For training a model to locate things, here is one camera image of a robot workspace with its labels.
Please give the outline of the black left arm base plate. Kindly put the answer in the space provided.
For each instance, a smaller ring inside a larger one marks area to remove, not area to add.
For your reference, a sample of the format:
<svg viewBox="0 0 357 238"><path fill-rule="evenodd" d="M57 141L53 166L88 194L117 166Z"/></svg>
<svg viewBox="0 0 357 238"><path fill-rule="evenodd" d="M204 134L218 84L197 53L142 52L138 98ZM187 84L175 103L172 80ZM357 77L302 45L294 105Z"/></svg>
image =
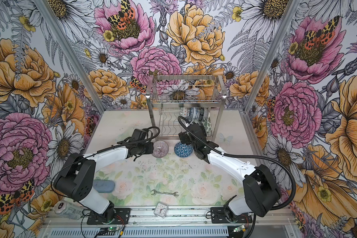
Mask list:
<svg viewBox="0 0 357 238"><path fill-rule="evenodd" d="M103 214L90 211L87 225L127 225L129 223L130 208L111 208Z"/></svg>

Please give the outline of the pale green patterned bowl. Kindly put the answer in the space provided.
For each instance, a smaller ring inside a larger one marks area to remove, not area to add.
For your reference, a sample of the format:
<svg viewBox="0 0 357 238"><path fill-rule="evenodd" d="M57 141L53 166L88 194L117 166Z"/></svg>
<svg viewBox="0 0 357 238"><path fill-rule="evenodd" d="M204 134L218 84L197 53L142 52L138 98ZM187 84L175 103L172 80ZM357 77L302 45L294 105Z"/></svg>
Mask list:
<svg viewBox="0 0 357 238"><path fill-rule="evenodd" d="M180 116L186 118L186 117L189 116L189 114L190 114L190 109L185 108L185 107L182 107L182 108L179 109L179 115Z"/></svg>

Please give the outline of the blue floral bowl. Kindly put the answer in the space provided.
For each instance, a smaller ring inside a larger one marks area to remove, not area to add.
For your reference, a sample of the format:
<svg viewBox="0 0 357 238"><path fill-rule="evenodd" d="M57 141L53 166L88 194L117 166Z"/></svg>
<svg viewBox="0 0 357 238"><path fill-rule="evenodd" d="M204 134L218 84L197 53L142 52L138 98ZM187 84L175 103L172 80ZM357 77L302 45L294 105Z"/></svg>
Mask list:
<svg viewBox="0 0 357 238"><path fill-rule="evenodd" d="M197 107L190 108L188 119L192 122L197 122L200 116L200 109Z"/></svg>

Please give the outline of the blue geometric pattern bowl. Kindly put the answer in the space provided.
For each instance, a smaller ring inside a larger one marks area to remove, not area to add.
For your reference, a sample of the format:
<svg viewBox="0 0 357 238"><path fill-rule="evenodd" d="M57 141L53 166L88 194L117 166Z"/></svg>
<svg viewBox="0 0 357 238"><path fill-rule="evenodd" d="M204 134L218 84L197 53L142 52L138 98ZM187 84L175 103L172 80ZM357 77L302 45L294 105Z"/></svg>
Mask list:
<svg viewBox="0 0 357 238"><path fill-rule="evenodd" d="M193 148L191 145L182 144L178 142L174 146L174 153L181 158L189 157L193 153Z"/></svg>

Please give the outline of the pink striped bowl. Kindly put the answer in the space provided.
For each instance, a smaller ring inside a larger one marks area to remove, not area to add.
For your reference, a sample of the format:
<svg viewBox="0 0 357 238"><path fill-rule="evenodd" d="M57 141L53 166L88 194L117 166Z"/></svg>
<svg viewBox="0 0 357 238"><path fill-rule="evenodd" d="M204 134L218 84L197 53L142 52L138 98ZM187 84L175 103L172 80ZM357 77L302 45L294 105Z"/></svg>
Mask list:
<svg viewBox="0 0 357 238"><path fill-rule="evenodd" d="M169 146L165 141L159 140L153 144L153 152L152 155L155 158L163 158L169 152Z"/></svg>

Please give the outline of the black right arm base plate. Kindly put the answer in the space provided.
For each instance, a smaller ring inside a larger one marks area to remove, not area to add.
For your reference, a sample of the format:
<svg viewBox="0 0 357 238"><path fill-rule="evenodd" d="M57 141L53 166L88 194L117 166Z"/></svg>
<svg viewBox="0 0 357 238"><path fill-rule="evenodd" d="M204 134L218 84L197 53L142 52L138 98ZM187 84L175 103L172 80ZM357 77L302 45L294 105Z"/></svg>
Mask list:
<svg viewBox="0 0 357 238"><path fill-rule="evenodd" d="M234 215L231 210L224 207L211 207L206 214L208 219L211 219L212 224L250 224L252 223L252 216L248 213L241 215Z"/></svg>

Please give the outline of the green leaf pattern bowl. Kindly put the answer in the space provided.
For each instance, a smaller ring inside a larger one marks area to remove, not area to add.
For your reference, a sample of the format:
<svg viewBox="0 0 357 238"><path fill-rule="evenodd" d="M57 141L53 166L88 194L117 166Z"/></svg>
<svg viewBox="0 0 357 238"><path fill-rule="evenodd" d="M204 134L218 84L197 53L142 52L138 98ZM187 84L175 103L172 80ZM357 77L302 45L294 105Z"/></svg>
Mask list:
<svg viewBox="0 0 357 238"><path fill-rule="evenodd" d="M212 125L211 125L210 119L203 120L202 124L204 126L206 135L211 136L212 135Z"/></svg>

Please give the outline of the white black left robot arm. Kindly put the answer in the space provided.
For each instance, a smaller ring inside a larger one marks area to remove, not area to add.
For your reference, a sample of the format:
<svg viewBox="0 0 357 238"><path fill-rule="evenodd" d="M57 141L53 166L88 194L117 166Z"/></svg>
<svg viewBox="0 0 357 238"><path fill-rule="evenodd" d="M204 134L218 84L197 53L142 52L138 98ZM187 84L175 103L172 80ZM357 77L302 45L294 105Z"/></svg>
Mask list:
<svg viewBox="0 0 357 238"><path fill-rule="evenodd" d="M132 136L116 145L92 154L71 154L53 177L54 188L96 213L104 223L112 222L116 216L114 204L93 187L95 173L115 162L152 154L153 140L159 134L158 127L135 129Z"/></svg>

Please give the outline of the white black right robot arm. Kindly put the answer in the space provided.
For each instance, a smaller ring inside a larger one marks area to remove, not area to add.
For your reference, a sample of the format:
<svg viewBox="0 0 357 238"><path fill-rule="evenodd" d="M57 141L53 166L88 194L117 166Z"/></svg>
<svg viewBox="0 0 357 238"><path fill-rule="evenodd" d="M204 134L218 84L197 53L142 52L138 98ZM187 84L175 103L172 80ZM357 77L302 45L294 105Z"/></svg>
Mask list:
<svg viewBox="0 0 357 238"><path fill-rule="evenodd" d="M267 166L227 156L218 144L206 140L205 129L199 124L184 123L182 127L185 131L178 134L181 143L190 144L197 158L224 170L243 185L244 194L234 195L224 204L223 213L229 222L247 213L264 217L280 200L280 189Z"/></svg>

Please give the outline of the dark grey patterned bowl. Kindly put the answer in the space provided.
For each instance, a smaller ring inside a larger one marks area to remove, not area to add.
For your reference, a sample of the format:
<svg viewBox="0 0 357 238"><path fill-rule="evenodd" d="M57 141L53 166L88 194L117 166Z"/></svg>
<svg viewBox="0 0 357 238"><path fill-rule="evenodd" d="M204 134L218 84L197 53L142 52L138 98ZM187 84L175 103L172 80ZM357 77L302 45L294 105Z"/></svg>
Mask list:
<svg viewBox="0 0 357 238"><path fill-rule="evenodd" d="M200 117L201 121L207 120L210 118L210 112L208 108L200 108Z"/></svg>

